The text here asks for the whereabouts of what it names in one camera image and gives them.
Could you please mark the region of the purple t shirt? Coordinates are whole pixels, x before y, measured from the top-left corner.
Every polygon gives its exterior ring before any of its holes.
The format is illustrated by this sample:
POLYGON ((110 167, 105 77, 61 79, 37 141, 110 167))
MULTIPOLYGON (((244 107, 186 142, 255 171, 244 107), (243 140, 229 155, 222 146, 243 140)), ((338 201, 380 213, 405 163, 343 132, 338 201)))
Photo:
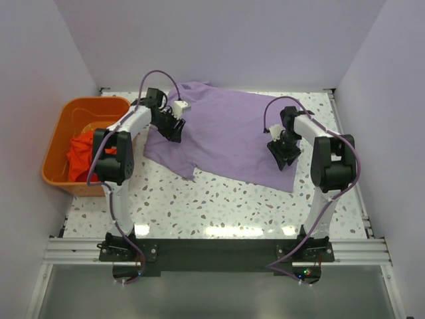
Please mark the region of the purple t shirt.
POLYGON ((283 170, 267 148, 271 137, 264 133, 263 119, 280 123, 280 111, 293 106, 290 99, 277 101, 271 96, 216 88, 202 82, 184 82, 170 91, 191 105, 183 114, 186 124, 181 142, 167 141, 152 126, 143 154, 185 179, 194 179, 195 169, 238 181, 255 183, 291 193, 297 165, 283 170))

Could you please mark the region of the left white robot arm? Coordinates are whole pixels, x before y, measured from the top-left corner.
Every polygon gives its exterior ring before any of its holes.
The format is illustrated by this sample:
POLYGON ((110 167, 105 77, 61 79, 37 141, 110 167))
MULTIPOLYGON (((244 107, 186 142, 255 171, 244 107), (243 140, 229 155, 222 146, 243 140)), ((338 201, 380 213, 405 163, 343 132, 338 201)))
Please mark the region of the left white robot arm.
POLYGON ((92 162, 86 183, 91 184, 92 176, 104 191, 107 212, 112 226, 107 234, 128 237, 133 233, 134 222, 129 212, 129 179, 135 168, 133 139, 152 125, 170 142, 181 142, 185 125, 184 112, 191 105, 178 98, 167 103, 166 94, 156 88, 148 88, 144 97, 136 99, 129 110, 107 128, 94 131, 92 162))

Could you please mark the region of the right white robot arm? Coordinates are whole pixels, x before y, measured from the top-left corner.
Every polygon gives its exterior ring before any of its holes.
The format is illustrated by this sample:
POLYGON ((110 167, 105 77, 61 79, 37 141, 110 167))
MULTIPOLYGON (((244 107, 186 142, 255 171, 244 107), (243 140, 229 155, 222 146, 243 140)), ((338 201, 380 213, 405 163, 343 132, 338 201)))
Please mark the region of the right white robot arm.
POLYGON ((300 140, 313 148, 310 176, 314 185, 313 202, 299 234, 306 239, 296 244, 296 254, 311 261, 319 254, 315 241, 329 236, 330 223, 339 198, 359 179, 355 139, 350 134, 338 134, 325 128, 311 112, 287 106, 280 112, 282 123, 269 127, 272 141, 267 147, 279 170, 293 164, 301 155, 300 140))

